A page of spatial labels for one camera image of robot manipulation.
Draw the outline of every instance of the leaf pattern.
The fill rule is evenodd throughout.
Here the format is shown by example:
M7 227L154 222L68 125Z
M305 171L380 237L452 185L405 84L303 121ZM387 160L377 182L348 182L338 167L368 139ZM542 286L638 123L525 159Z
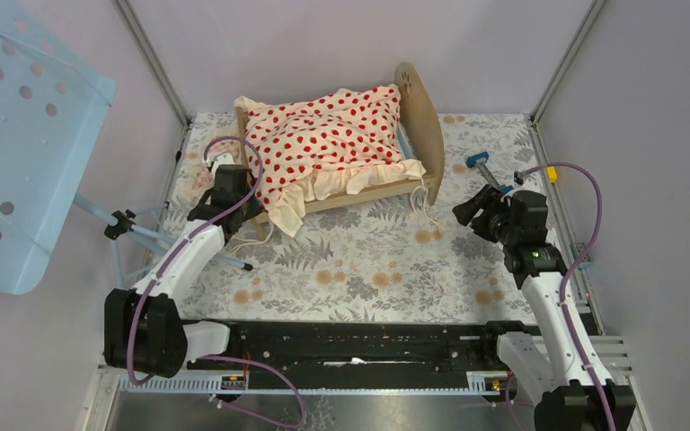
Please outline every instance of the leaf pattern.
M464 161L491 154L487 166L502 183L535 166L522 115L446 115L440 124L446 172L427 222L411 211L408 195L307 215L296 238L274 233L266 244L228 253L239 238L254 239L246 223L222 252L253 264L247 272L213 259L179 303L182 317L308 321L426 321L535 323L532 310L503 265L500 246L459 225L451 208L485 183ZM195 118L164 218L168 234L181 233L187 213L210 178L202 151L213 138L236 134L234 115ZM234 143L227 148L239 154ZM549 240L558 244L550 213Z

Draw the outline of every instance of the white rope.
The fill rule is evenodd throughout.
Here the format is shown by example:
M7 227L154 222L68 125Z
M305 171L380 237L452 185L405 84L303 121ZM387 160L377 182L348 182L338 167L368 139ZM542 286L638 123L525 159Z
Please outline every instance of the white rope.
M439 225L438 221L427 215L427 197L429 196L429 189L424 185L424 177L420 175L419 181L421 182L421 185L414 189L409 196L409 202L411 202L411 211L417 211L417 207L414 205L414 194L417 192L417 190L424 190L424 199L421 201L421 213L429 220L431 224L437 226Z
M237 241L246 241L246 242L245 242L244 244L236 244L236 245L235 245L231 250L229 250L228 252L229 252L230 254L234 254L234 253L236 253L237 251L239 251L239 249L241 249L242 247L244 247L245 245L262 245L262 244L265 244L266 242L269 241L269 239L271 238L271 235L273 235L273 223L272 223L271 221L269 221L269 226L270 226L269 234L266 235L266 239L265 239L265 240L263 240L263 241L258 241L258 240L250 240L250 239L247 239L247 238L235 238Z

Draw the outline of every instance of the wall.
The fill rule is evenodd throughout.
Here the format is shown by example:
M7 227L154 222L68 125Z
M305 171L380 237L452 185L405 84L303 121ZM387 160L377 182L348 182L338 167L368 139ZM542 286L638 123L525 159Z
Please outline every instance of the wall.
M439 112L529 112L591 0L131 0L186 107L227 111L393 81Z
M609 2L542 122L552 160L605 195L589 275L656 431L690 429L690 1ZM594 197L560 184L579 238Z
M19 3L118 84L81 192L110 209L160 199L181 127L112 1ZM101 360L103 301L114 286L102 229L73 208L40 285L26 295L0 295L0 430L76 425ZM133 269L142 250L121 245L124 265Z

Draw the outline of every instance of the table surface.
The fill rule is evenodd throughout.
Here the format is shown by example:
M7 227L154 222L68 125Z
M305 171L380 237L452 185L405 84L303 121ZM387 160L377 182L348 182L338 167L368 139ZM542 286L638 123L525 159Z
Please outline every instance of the table surface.
M295 238L276 231L265 245L245 223L224 248L226 256L253 264L242 271L213 259L184 296L181 316L193 319L296 321L380 321L485 323L535 318L504 267L499 245L459 225L451 208L483 185L466 157L488 151L488 167L499 182L536 165L526 119L520 114L440 114L446 144L446 171L429 216L411 211L408 195L307 215ZM235 136L231 113L200 113L171 196L165 229L181 234L187 213L212 177L202 166L205 145ZM553 217L549 241L558 245Z

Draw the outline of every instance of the toy bed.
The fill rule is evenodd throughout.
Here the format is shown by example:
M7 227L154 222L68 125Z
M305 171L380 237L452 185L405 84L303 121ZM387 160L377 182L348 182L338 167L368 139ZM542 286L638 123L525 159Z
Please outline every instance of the toy bed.
M340 192L329 196L324 200L313 200L305 203L307 214L325 209L345 207L360 202L367 202L380 198L411 193L424 182L428 189L427 203L435 204L435 199L440 190L440 182L443 179L445 168L445 148L443 146L443 134L438 122L438 115L432 100L429 98L419 74L411 63L401 63L395 69L394 83L400 91L400 118L405 140L411 145L411 154L407 157L415 157L426 170L421 180L398 180L387 184L369 186L358 194ZM247 136L248 113L245 109L236 108L239 133ZM245 165L249 165L248 157L242 148L242 158ZM260 240L265 239L266 232L263 227L268 223L268 213L263 212L255 217L252 222Z

